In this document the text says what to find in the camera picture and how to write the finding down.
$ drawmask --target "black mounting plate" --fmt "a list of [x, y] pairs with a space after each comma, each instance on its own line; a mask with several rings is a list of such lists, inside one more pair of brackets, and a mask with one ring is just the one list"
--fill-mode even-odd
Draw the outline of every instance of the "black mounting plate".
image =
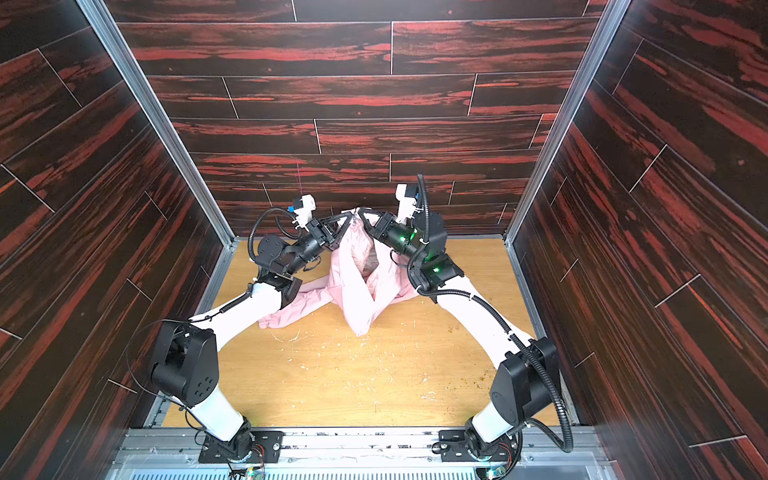
[[[253, 434], [253, 448], [256, 449], [256, 445], [261, 445], [264, 448], [264, 463], [277, 463], [280, 459], [280, 449], [275, 450], [275, 444], [283, 447], [283, 433], [277, 430], [264, 431], [255, 430], [250, 431]], [[215, 442], [208, 442], [206, 438], [203, 443], [203, 448], [200, 450], [200, 457], [197, 459], [199, 463], [226, 463], [227, 460], [221, 454], [217, 444]], [[254, 453], [244, 463], [259, 463], [259, 455]]]
[[[464, 442], [464, 430], [440, 430], [440, 442], [446, 442], [448, 449], [440, 454], [440, 458], [444, 462], [477, 462], [470, 456], [469, 450]], [[511, 440], [502, 435], [501, 443], [506, 444], [510, 451]], [[504, 449], [499, 449], [495, 454], [488, 459], [488, 462], [506, 462], [508, 459], [507, 452]]]

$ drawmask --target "black cable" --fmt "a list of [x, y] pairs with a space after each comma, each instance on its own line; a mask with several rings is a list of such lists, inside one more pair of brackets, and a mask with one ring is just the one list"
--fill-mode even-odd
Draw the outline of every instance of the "black cable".
[[282, 207], [267, 208], [264, 212], [262, 212], [261, 215], [259, 215], [259, 218], [256, 219], [256, 223], [253, 224], [253, 228], [250, 231], [250, 235], [248, 235], [248, 243], [247, 243], [248, 256], [250, 257], [251, 261], [253, 261], [254, 263], [256, 262], [256, 254], [253, 252], [253, 238], [256, 236], [256, 230], [259, 228], [259, 225], [261, 225], [261, 222], [263, 222], [268, 215], [276, 212], [288, 216], [291, 220], [296, 219], [296, 214], [294, 212], [289, 212], [287, 209]]
[[296, 234], [286, 232], [286, 229], [283, 228], [283, 224], [280, 223], [280, 219], [279, 218], [275, 218], [275, 223], [277, 223], [277, 228], [279, 228], [280, 231], [283, 232], [283, 235], [285, 235], [286, 237], [290, 238], [291, 240], [298, 240], [299, 239], [299, 233], [298, 232], [296, 232]]
[[395, 260], [394, 258], [392, 258], [392, 254], [393, 254], [393, 253], [395, 253], [395, 249], [391, 249], [391, 250], [389, 251], [389, 259], [392, 261], [392, 263], [394, 263], [394, 264], [395, 264], [395, 265], [397, 265], [397, 266], [401, 266], [402, 268], [408, 268], [408, 265], [407, 265], [407, 264], [405, 264], [405, 263], [398, 263], [398, 262], [397, 262], [397, 260]]

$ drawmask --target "pink fabric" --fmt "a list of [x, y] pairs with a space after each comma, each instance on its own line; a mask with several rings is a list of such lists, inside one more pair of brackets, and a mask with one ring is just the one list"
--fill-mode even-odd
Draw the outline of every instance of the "pink fabric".
[[[341, 307], [352, 331], [357, 336], [365, 335], [373, 320], [389, 304], [417, 295], [408, 281], [406, 269], [392, 262], [390, 250], [368, 236], [355, 210], [339, 248], [331, 253], [330, 275], [304, 283], [289, 306], [260, 319], [259, 326], [290, 325], [333, 302]], [[406, 262], [405, 257], [396, 253], [392, 256], [399, 263]]]

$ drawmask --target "aluminum frame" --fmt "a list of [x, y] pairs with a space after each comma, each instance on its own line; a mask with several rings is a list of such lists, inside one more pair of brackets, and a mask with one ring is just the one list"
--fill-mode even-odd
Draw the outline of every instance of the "aluminum frame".
[[157, 95], [149, 85], [147, 77], [139, 67], [131, 48], [123, 38], [117, 24], [114, 22], [109, 9], [103, 0], [75, 0], [85, 14], [88, 22], [93, 27], [104, 49], [112, 58], [115, 66], [125, 80], [125, 84], [131, 89], [136, 101], [147, 115], [152, 128], [165, 145], [165, 148], [181, 172], [181, 176], [189, 185], [192, 194], [197, 198], [203, 208], [206, 217], [216, 231], [221, 243], [228, 247], [232, 244], [235, 234], [227, 223], [227, 219], [221, 213], [214, 196], [197, 171], [192, 157], [190, 157], [179, 134], [170, 122]]

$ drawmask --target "wood grain wall panel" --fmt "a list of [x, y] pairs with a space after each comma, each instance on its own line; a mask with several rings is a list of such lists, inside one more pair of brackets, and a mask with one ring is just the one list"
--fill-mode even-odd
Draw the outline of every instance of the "wood grain wall panel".
[[544, 142], [547, 141], [547, 137], [549, 137], [549, 132], [552, 130], [552, 125], [554, 125], [554, 120], [557, 116], [557, 114], [543, 114], [541, 116], [539, 124], [536, 127], [536, 133], [531, 140], [531, 144], [528, 145], [529, 148], [544, 147]]
[[6, 261], [0, 270], [0, 327], [20, 336], [29, 333], [131, 209], [130, 199], [142, 195], [161, 168], [157, 159], [163, 152], [154, 131], [145, 131]]
[[172, 118], [187, 150], [219, 154], [318, 154], [311, 120]]
[[448, 152], [444, 154], [392, 154], [392, 181], [502, 180], [531, 176], [541, 151]]
[[395, 22], [392, 73], [574, 70], [594, 18], [489, 22]]
[[0, 63], [86, 27], [74, 0], [15, 0], [0, 12]]
[[687, 457], [686, 445], [739, 435], [739, 428], [647, 302], [572, 185], [567, 182], [555, 200], [555, 216], [613, 320], [599, 336], [590, 336], [591, 345], [598, 354], [605, 352], [601, 363], [626, 402], [638, 435], [648, 442], [647, 452], [684, 477], [683, 472], [698, 469]]
[[627, 190], [640, 180], [664, 142], [592, 82], [574, 124]]
[[0, 168], [0, 265], [53, 213], [4, 168]]
[[666, 472], [656, 468], [656, 461], [645, 451], [633, 430], [633, 419], [627, 415], [622, 398], [611, 387], [614, 379], [601, 366], [601, 356], [593, 355], [576, 367], [575, 379], [583, 385], [581, 391], [594, 415], [594, 429], [603, 448], [612, 458], [620, 458], [619, 465], [627, 480], [667, 478]]
[[116, 22], [293, 22], [290, 0], [106, 0]]
[[528, 148], [537, 115], [318, 120], [325, 153], [409, 153]]
[[768, 106], [644, 42], [617, 99], [670, 147], [768, 223]]
[[558, 155], [568, 182], [609, 239], [643, 293], [656, 305], [692, 279], [697, 270], [605, 167], [576, 127]]
[[147, 195], [163, 212], [164, 217], [173, 219], [179, 211], [180, 205], [187, 202], [191, 193], [187, 181], [181, 176], [179, 167], [171, 160], [170, 156], [165, 153], [162, 154], [162, 158], [165, 159], [165, 165], [147, 187]]
[[748, 438], [702, 445], [691, 453], [707, 466], [711, 478], [768, 478], [768, 463]]
[[93, 28], [40, 48], [69, 91], [86, 105], [122, 80]]
[[557, 113], [571, 86], [573, 71], [480, 74], [470, 115]]
[[[81, 347], [87, 350], [86, 339], [95, 327], [98, 328], [99, 319], [110, 311], [112, 299], [124, 287], [128, 274], [150, 247], [151, 242], [148, 242], [147, 238], [162, 228], [163, 222], [160, 211], [144, 195], [83, 268], [68, 278], [68, 285], [48, 306], [45, 314], [34, 318], [35, 327], [25, 335], [19, 348], [0, 369], [0, 385], [3, 385], [0, 394], [0, 418], [4, 418], [7, 425], [12, 425], [12, 428], [4, 430], [3, 439], [0, 440], [0, 452], [5, 453], [0, 457], [0, 461], [4, 462], [8, 458], [6, 452], [14, 448], [28, 428], [44, 432], [45, 429], [34, 428], [35, 415], [44, 408], [49, 395], [55, 392], [60, 378], [62, 385], [76, 383], [62, 376], [73, 361], [73, 374], [79, 375], [82, 369], [76, 366], [78, 351]], [[138, 292], [133, 286], [130, 288], [136, 296]], [[136, 322], [143, 315], [142, 310]], [[120, 338], [117, 324], [110, 324], [113, 320], [114, 317], [108, 320], [108, 324], [104, 326], [107, 330], [101, 332], [101, 335], [94, 333], [94, 343], [108, 348], [111, 340], [105, 339]], [[115, 356], [119, 354], [119, 351], [114, 352]], [[102, 365], [101, 368], [105, 369], [103, 376], [114, 368], [117, 361], [114, 360], [111, 364], [95, 362], [93, 356], [93, 352], [87, 354], [84, 361]], [[83, 378], [92, 379], [91, 373], [93, 372], [88, 372]], [[64, 402], [57, 399], [55, 403], [60, 405]]]
[[486, 205], [435, 205], [431, 212], [442, 215], [447, 227], [465, 225], [498, 225], [506, 204]]
[[146, 125], [146, 115], [121, 82], [5, 166], [58, 210]]
[[765, 5], [759, 0], [634, 2], [624, 23], [639, 35], [724, 81], [768, 101]]
[[664, 302], [659, 313], [742, 432], [768, 455], [768, 349], [702, 277]]
[[[451, 205], [467, 204], [498, 204], [517, 202], [528, 184], [528, 178], [512, 178], [509, 180], [471, 180], [453, 183], [451, 190]], [[432, 200], [429, 192], [429, 203], [439, 205]]]
[[619, 25], [611, 45], [605, 52], [603, 61], [600, 62], [598, 71], [594, 74], [594, 80], [613, 93], [642, 41], [642, 37], [623, 25]]
[[194, 196], [187, 193], [178, 211], [164, 227], [149, 239], [152, 243], [146, 257], [138, 262], [128, 278], [150, 298], [155, 298], [166, 276], [176, 263], [179, 252], [204, 218]]
[[147, 75], [385, 75], [386, 23], [123, 23]]
[[583, 15], [585, 17], [599, 17], [603, 15], [603, 11], [607, 5], [608, 0], [589, 0]]
[[226, 78], [240, 118], [406, 118], [467, 114], [473, 75]]
[[296, 183], [299, 162], [312, 155], [191, 154], [205, 181]]
[[150, 76], [147, 80], [169, 117], [237, 118], [222, 77]]
[[302, 185], [322, 182], [387, 182], [389, 156], [370, 155], [300, 155], [299, 181]]
[[497, 2], [495, 0], [294, 0], [299, 22], [381, 22], [398, 20], [487, 20], [493, 18], [577, 17], [584, 0]]
[[52, 478], [105, 477], [125, 440], [127, 423], [137, 401], [137, 394], [114, 383], [104, 382], [91, 414], [72, 443], [66, 462]]
[[547, 174], [544, 176], [544, 180], [541, 182], [541, 191], [544, 192], [544, 196], [547, 197], [549, 204], [552, 204], [557, 197], [560, 188], [566, 180], [566, 176], [563, 173], [561, 167], [557, 164], [557, 158], [552, 161], [552, 165], [547, 170]]
[[0, 162], [13, 157], [79, 108], [39, 50], [0, 65]]
[[632, 196], [768, 345], [768, 231], [669, 148]]
[[[101, 318], [96, 317], [93, 330], [88, 335], [89, 328], [82, 326], [88, 338], [77, 344], [77, 355], [69, 362], [62, 357], [59, 365], [62, 367], [48, 369], [54, 372], [66, 369], [61, 375], [56, 387], [48, 395], [45, 391], [45, 404], [40, 408], [35, 420], [29, 425], [27, 432], [16, 445], [14, 452], [0, 469], [0, 475], [7, 478], [32, 480], [34, 478], [52, 478], [61, 463], [67, 458], [70, 446], [78, 437], [82, 426], [93, 407], [97, 404], [101, 390], [104, 388], [107, 374], [121, 358], [122, 346], [131, 338], [136, 325], [149, 307], [150, 301], [128, 281], [123, 281], [112, 301]], [[49, 354], [56, 350], [54, 345], [48, 347]], [[38, 364], [46, 359], [39, 359]], [[55, 358], [46, 362], [50, 367]], [[37, 384], [40, 384], [40, 372]], [[50, 375], [54, 382], [60, 374]], [[31, 401], [30, 392], [24, 396]], [[94, 445], [101, 449], [103, 445]]]

